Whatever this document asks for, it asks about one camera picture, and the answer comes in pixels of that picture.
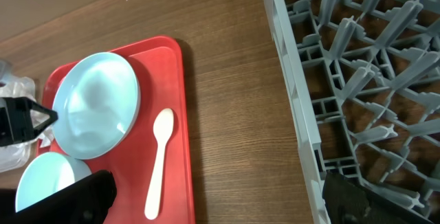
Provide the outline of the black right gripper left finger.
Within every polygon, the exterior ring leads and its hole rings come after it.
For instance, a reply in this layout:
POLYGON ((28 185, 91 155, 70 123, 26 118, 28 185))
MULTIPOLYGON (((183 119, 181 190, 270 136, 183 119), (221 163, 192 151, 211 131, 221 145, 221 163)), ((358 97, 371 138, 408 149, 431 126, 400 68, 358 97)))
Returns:
POLYGON ((104 223, 116 196, 113 174, 99 170, 24 210, 13 210, 17 190, 1 190, 1 223, 104 223))

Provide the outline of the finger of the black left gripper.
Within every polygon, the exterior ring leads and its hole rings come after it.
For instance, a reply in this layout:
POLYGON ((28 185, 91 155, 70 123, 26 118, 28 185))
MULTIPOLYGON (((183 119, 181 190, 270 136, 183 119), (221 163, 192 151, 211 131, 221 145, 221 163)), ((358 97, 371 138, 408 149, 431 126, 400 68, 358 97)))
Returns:
POLYGON ((1 146, 32 141, 57 120, 57 112, 27 97, 1 98, 1 146), (46 114, 49 118, 33 127, 31 111, 46 114))

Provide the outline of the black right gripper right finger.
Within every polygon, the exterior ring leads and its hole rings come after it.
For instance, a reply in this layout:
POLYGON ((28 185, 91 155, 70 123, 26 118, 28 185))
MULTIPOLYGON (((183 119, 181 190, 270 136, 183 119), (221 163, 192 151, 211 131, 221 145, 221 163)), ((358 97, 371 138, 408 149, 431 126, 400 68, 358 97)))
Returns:
POLYGON ((338 173, 327 173, 322 196, 333 224, 431 224, 338 173))

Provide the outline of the light blue bowl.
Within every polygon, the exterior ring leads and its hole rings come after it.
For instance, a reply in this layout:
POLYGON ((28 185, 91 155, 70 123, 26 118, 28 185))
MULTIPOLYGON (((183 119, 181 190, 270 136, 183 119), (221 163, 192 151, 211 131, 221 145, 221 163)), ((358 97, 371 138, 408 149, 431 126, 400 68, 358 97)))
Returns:
POLYGON ((55 152, 43 153, 32 160, 21 176, 15 211, 24 210, 90 174, 88 165, 79 159, 55 152))

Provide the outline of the light blue plate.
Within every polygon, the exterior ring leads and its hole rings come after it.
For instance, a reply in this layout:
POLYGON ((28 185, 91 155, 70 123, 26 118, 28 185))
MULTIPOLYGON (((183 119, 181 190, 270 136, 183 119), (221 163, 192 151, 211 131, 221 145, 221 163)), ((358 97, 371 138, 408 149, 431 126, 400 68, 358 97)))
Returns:
POLYGON ((129 134, 140 99, 139 80, 128 60, 112 52, 92 54, 74 65, 58 87, 54 138, 71 157, 102 156, 129 134))

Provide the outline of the clear plastic wrap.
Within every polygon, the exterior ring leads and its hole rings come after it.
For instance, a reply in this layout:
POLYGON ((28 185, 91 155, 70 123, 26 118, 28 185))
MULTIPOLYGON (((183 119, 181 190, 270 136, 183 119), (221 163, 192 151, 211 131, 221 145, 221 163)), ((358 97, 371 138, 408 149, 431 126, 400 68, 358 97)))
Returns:
MULTIPOLYGON (((27 97, 33 101, 36 101, 35 93, 36 86, 33 79, 28 77, 16 77, 11 76, 8 79, 2 79, 1 83, 4 86, 1 87, 1 97, 27 97)), ((39 124, 42 124, 44 121, 48 119, 48 115, 43 114, 38 111, 30 111, 30 116, 32 118, 32 126, 35 128, 39 124)), ((52 128, 48 127, 45 129, 39 136, 35 139, 31 139, 25 144, 32 144, 34 142, 40 141, 40 148, 49 147, 54 140, 54 135, 52 132, 52 128)))

